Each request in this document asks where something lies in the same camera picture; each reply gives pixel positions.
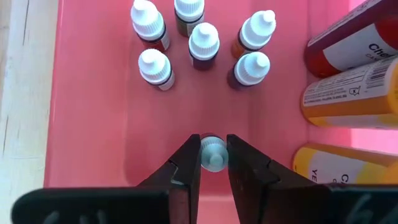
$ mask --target red bottle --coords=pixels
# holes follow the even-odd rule
[[[367,0],[320,35],[304,53],[307,68],[325,78],[398,54],[398,0]]]

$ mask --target dropper bottle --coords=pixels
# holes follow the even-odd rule
[[[138,58],[139,73],[144,80],[160,90],[169,90],[175,81],[166,55],[156,49],[143,51]]]
[[[200,141],[201,166],[210,172],[219,172],[228,165],[226,143],[217,136],[207,136]]]
[[[154,3],[147,0],[135,0],[130,16],[132,26],[146,49],[165,52],[170,47],[166,25]]]
[[[201,71],[209,70],[220,48],[217,29],[208,22],[197,25],[189,37],[188,47],[192,66]]]
[[[269,72],[271,63],[262,52],[243,55],[227,74],[228,85],[241,90],[259,84]]]
[[[174,0],[174,13],[178,32],[184,37],[205,20],[205,0]]]
[[[275,13],[272,10],[258,11],[247,19],[232,43],[231,53],[236,59],[244,54],[258,51],[271,39],[276,28]]]

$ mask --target wooden surface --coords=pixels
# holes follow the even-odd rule
[[[0,223],[43,185],[57,0],[0,0]]]

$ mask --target large bottle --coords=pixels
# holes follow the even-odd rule
[[[293,170],[319,184],[398,184],[398,156],[308,143],[294,155]]]
[[[398,57],[312,83],[301,109],[317,126],[398,129]]]
[[[308,42],[307,68],[325,78],[398,54],[397,29],[397,0],[367,0]]]

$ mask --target orange bottle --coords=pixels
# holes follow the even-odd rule
[[[398,156],[307,143],[293,158],[294,172],[319,184],[398,184]]]
[[[275,13],[272,10],[258,11],[247,19],[231,46],[232,56],[236,59],[245,54],[258,51],[271,39],[275,31]]]
[[[398,129],[398,57],[312,83],[301,109],[317,126]]]

